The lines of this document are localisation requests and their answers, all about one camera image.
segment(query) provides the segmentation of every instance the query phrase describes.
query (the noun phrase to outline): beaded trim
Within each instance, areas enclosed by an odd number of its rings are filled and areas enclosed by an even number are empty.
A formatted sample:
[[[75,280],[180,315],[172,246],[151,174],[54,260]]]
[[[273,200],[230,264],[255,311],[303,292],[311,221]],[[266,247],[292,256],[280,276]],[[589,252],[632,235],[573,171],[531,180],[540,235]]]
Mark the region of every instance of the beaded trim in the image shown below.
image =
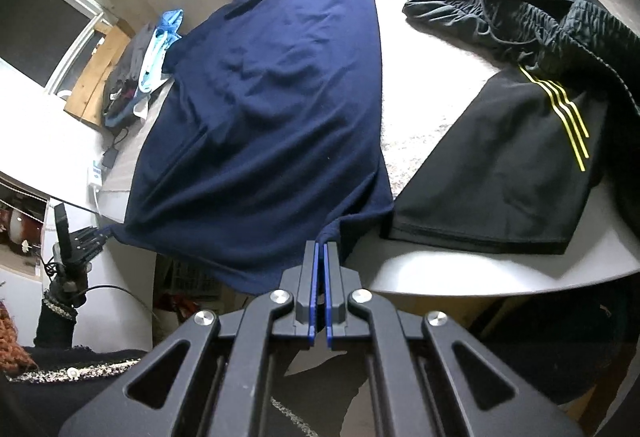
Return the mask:
[[[34,370],[34,372],[24,372],[15,377],[7,377],[10,383],[31,383],[42,385],[45,383],[70,383],[72,381],[82,381],[84,379],[96,379],[99,377],[113,377],[127,372],[139,359],[128,359],[120,363],[101,363],[90,367],[76,369],[59,370]]]
[[[283,414],[284,417],[289,419],[297,429],[299,429],[305,437],[318,437],[318,434],[314,432],[309,425],[304,422],[300,417],[294,414],[289,408],[284,406],[280,401],[276,401],[273,397],[271,398],[271,405]]]
[[[65,311],[62,307],[53,303],[46,295],[42,298],[42,303],[49,308],[50,311],[53,311],[55,314],[69,321],[76,321],[76,317],[68,311]]]

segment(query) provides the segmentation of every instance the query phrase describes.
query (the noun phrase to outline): navy blue t-shirt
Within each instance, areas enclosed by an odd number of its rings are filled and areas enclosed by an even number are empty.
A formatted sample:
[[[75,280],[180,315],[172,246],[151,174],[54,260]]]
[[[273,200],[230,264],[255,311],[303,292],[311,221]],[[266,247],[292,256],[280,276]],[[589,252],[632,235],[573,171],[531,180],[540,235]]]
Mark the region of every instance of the navy blue t-shirt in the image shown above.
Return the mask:
[[[392,209],[374,0],[234,0],[166,54],[121,242],[277,286],[306,240],[343,255]]]

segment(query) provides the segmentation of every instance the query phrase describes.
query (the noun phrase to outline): metal screw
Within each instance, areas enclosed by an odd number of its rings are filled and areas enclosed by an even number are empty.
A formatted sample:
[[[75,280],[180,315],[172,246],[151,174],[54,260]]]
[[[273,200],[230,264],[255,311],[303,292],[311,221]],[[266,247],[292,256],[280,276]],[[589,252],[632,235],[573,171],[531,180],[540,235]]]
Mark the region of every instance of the metal screw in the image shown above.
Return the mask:
[[[198,311],[193,315],[193,321],[198,325],[210,325],[215,319],[216,315],[211,311]]]
[[[447,323],[448,319],[449,318],[447,317],[447,315],[441,311],[431,311],[429,314],[427,314],[427,321],[433,327],[440,327],[444,325],[445,323]]]
[[[289,300],[290,294],[287,291],[283,291],[282,289],[274,290],[269,298],[271,298],[272,302],[276,302],[279,305],[286,303]]]
[[[373,298],[373,295],[366,289],[356,289],[351,293],[351,297],[356,303],[366,303]]]
[[[66,369],[66,375],[69,376],[69,379],[76,380],[78,377],[80,377],[80,371],[78,369],[75,369],[74,367],[71,367],[70,369]]]

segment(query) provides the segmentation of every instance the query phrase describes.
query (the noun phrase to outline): pile of clothes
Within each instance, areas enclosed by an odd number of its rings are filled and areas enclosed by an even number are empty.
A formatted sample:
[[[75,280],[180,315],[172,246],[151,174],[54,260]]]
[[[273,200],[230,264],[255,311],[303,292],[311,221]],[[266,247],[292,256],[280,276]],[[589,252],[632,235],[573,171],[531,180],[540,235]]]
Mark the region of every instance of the pile of clothes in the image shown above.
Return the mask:
[[[182,9],[162,13],[131,39],[104,84],[102,120],[117,134],[137,118],[146,118],[153,91],[169,79],[162,73],[167,49],[180,39]]]

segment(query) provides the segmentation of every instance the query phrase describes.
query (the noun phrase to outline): black gripper frame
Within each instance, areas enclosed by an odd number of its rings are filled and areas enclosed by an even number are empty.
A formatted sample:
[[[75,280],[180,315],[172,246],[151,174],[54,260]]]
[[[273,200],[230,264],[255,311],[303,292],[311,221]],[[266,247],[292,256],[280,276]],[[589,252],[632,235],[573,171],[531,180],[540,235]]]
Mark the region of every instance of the black gripper frame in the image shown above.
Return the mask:
[[[378,437],[583,435],[453,319],[398,311],[361,289],[335,243],[307,242],[279,290],[219,317],[197,313],[69,418],[60,436],[259,437],[277,356],[314,344],[320,308],[329,346],[366,360]]]
[[[100,254],[109,237],[97,227],[83,227],[69,233],[64,203],[57,204],[53,211],[58,235],[58,243],[53,248],[57,276],[49,290],[60,303],[78,308],[84,305],[86,297],[84,294],[75,293],[87,288],[86,274],[90,269],[89,264]],[[74,290],[65,291],[66,283],[73,284]]]

